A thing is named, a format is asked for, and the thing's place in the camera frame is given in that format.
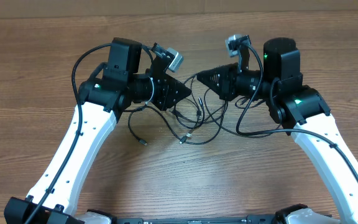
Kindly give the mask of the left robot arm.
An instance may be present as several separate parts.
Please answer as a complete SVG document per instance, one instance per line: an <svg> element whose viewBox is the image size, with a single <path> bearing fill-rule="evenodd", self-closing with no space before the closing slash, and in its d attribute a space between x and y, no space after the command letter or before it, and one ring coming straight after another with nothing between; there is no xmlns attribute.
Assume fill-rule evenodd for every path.
<svg viewBox="0 0 358 224"><path fill-rule="evenodd" d="M165 111L190 95L190 89L172 77L183 62L176 50L124 38L113 39L107 48L108 60L85 82L73 85L76 106L67 133L26 198L9 199L7 223L115 223L105 212L76 212L101 146L131 104L153 104Z"/></svg>

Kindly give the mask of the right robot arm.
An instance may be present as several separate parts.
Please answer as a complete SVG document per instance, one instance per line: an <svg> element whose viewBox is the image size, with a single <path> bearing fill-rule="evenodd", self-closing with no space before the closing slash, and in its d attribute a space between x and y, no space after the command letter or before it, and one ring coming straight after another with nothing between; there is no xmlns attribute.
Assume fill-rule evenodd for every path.
<svg viewBox="0 0 358 224"><path fill-rule="evenodd" d="M234 35L226 47L238 62L199 72L198 81L224 101L238 96L264 100L278 131L292 137L323 180L337 208L337 222L358 223L358 161L324 98L303 83L296 42L270 39L259 55L248 36Z"/></svg>

